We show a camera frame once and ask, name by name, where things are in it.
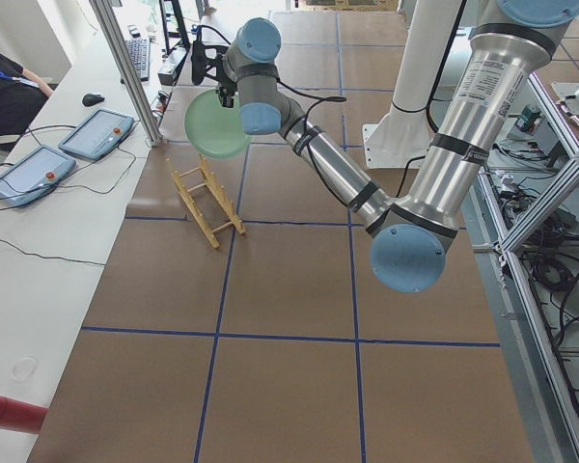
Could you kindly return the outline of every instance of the red cylinder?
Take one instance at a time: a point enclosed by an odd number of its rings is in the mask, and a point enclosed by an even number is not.
[[[47,409],[0,395],[0,428],[39,434]]]

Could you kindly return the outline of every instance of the robotic arm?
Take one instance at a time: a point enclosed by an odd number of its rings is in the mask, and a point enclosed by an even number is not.
[[[318,126],[299,104],[277,90],[274,60],[281,48],[276,27],[249,20],[235,41],[219,49],[219,97],[231,106],[240,95],[245,133],[278,133],[318,173],[328,189],[359,215],[373,238],[372,268],[402,292],[431,287],[444,270],[458,231],[461,202],[500,132],[517,93],[534,70],[551,60],[579,0],[489,0],[472,34],[473,55],[426,161],[409,193],[389,197]],[[193,51],[194,83],[202,52]]]

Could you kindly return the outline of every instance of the green plate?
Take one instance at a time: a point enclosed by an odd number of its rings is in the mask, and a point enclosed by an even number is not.
[[[234,108],[224,108],[214,90],[203,92],[186,109],[186,137],[204,156],[213,159],[236,156],[251,142],[251,137],[242,131],[239,111],[237,96]]]

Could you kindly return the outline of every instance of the black mouse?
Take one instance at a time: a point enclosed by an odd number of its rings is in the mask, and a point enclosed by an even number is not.
[[[94,106],[102,101],[105,101],[105,96],[101,94],[85,94],[84,97],[81,98],[81,104],[84,106]]]

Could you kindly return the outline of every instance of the white desk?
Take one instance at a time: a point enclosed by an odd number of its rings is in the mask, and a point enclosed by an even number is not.
[[[153,101],[160,89],[155,72],[144,87],[149,101]],[[102,93],[106,99],[86,108],[81,98],[88,92]],[[77,125],[99,106],[137,118],[100,32],[31,126]],[[42,143],[53,147],[67,134],[66,130],[36,133]],[[15,162],[36,146],[32,136],[26,136],[8,161]],[[131,151],[136,160],[110,194],[99,195],[82,188],[58,189],[28,207],[2,211],[0,238],[27,252],[106,262],[149,153],[141,125],[122,148]],[[107,190],[131,160],[132,156],[115,150],[63,185]],[[85,164],[77,161],[77,167]],[[7,204],[0,202],[0,207],[4,206]],[[102,270],[89,264],[24,256],[0,243],[0,395],[49,405]],[[36,369],[31,374],[18,370],[34,364]],[[0,463],[25,461],[35,439],[33,435],[0,429]]]

